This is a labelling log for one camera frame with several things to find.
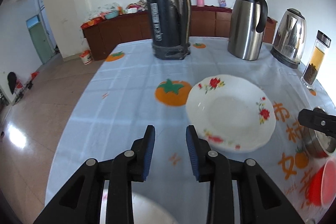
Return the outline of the red flower white plate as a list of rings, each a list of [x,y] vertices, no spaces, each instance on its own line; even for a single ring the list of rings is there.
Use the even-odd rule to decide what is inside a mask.
[[[189,92],[186,113],[198,137],[228,151],[253,152],[276,127],[272,102],[263,90],[232,75],[207,77]]]

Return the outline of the dark red wooden sideboard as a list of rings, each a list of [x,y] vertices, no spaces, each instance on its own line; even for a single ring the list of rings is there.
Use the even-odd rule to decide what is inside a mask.
[[[191,36],[227,38],[232,10],[215,6],[192,7]],[[147,12],[119,15],[110,20],[87,24],[83,29],[94,60],[104,60],[121,43],[151,38]]]

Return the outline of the glass tea bottle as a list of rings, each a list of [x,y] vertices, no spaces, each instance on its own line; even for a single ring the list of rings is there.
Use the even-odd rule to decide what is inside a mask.
[[[331,39],[320,30],[317,31],[314,48],[300,80],[308,88],[311,89],[315,79],[317,78],[319,69],[325,57],[327,49],[329,49]]]

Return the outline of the stainless steel bowl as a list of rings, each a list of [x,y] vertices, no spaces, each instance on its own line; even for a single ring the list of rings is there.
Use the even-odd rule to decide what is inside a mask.
[[[315,107],[313,111],[323,114],[327,112],[321,107]],[[322,132],[303,126],[303,142],[307,152],[314,158],[323,158],[335,155],[335,137],[327,136]]]

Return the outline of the white plastic bucket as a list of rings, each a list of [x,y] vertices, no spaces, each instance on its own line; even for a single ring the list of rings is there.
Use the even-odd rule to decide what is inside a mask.
[[[79,56],[84,65],[88,65],[93,61],[90,50],[85,50]]]

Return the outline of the teal basin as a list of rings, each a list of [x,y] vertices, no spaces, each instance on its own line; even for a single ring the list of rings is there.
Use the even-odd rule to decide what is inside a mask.
[[[104,17],[105,17],[106,20],[110,20],[110,19],[116,18],[117,16],[119,16],[119,11],[118,10],[114,10],[114,11],[108,12],[108,13],[106,13],[104,15]]]

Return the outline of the black steel thermos flask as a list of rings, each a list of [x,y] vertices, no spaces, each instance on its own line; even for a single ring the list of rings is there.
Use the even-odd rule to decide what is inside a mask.
[[[190,54],[191,0],[146,2],[155,57],[183,60]]]

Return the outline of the steel electric kettle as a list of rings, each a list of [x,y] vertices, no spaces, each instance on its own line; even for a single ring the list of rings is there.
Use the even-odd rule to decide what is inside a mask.
[[[290,8],[278,26],[270,53],[282,64],[297,69],[305,48],[306,19],[300,11]]]

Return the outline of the pink flower white plate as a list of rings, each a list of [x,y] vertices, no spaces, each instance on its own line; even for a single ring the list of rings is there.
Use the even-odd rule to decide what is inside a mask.
[[[173,224],[178,223],[163,207],[154,201],[133,192],[133,218],[135,224]]]

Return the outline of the white orange print tablecloth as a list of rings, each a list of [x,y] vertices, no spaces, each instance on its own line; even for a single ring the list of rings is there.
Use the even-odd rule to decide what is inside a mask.
[[[171,107],[155,98],[157,86],[166,81],[197,84],[221,74],[247,79],[264,91],[276,111],[276,127],[270,141],[251,153],[229,153],[238,161],[255,159],[283,191],[306,222],[319,222],[326,209],[308,203],[309,179],[324,159],[305,155],[300,110],[321,107],[335,114],[335,106],[323,87],[315,94],[301,83],[301,71],[279,63],[262,46],[256,61],[245,61],[227,51],[227,40],[191,38],[203,49],[191,48],[183,60],[154,57],[151,41],[123,43],[116,48],[123,57],[104,62],[83,92],[60,138],[46,190],[49,201],[86,159],[113,159],[141,138],[148,125],[155,127],[155,146],[149,177],[135,183],[133,191],[164,207],[179,223],[205,223],[209,186],[192,173],[186,145],[189,120],[183,106]]]

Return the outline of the green door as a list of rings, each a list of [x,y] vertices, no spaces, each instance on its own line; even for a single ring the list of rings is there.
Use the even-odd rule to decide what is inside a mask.
[[[26,21],[27,28],[36,52],[43,64],[49,61],[55,54],[49,43],[48,36],[43,28],[39,15]]]

